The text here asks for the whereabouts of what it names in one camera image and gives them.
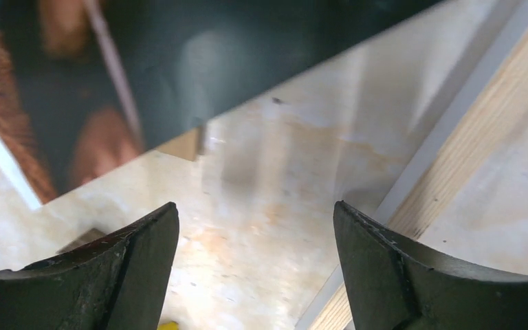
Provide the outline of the brown cardboard backing board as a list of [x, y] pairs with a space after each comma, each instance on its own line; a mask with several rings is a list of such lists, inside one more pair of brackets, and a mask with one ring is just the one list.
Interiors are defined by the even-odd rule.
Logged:
[[206, 126], [195, 127], [158, 146], [155, 150], [188, 161], [196, 161], [204, 154]]

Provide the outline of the small wooden block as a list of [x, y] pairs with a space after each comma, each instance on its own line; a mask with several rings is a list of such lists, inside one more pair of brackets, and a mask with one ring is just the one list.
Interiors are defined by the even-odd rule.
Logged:
[[73, 241], [69, 242], [67, 245], [62, 247], [59, 251], [57, 251], [57, 254], [64, 254], [69, 251], [72, 251], [76, 248], [79, 248], [82, 245], [86, 245], [88, 243], [91, 243], [97, 239], [100, 239], [107, 234], [103, 232], [102, 230], [99, 230], [97, 228], [91, 228], [87, 230], [86, 232], [82, 233], [80, 236], [78, 236]]

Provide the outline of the light wooden picture frame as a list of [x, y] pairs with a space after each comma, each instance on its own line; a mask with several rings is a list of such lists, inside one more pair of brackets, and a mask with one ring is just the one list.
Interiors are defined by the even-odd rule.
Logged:
[[[528, 1], [497, 18], [501, 29], [372, 218], [419, 242], [485, 159], [528, 118]], [[297, 329], [353, 323], [341, 265]]]

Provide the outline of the yellow owl toy block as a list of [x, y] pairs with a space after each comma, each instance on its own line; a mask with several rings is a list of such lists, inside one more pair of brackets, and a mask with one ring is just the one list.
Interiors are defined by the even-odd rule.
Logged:
[[169, 321], [159, 324], [157, 330], [179, 330], [179, 324], [175, 321]]

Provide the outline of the printed photo sheet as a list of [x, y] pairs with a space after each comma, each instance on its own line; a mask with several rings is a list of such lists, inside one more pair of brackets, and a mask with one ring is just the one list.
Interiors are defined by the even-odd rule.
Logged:
[[40, 208], [433, 5], [0, 1], [0, 169]]

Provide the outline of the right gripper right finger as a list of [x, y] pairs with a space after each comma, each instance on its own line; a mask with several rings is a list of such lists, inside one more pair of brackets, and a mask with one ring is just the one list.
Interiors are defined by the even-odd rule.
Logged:
[[470, 263], [349, 204], [333, 226], [357, 329], [528, 329], [528, 276]]

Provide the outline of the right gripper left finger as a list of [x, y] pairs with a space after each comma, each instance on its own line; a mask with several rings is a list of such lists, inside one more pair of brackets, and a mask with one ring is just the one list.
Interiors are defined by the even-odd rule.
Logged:
[[156, 329], [179, 236], [176, 205], [71, 251], [0, 271], [0, 329]]

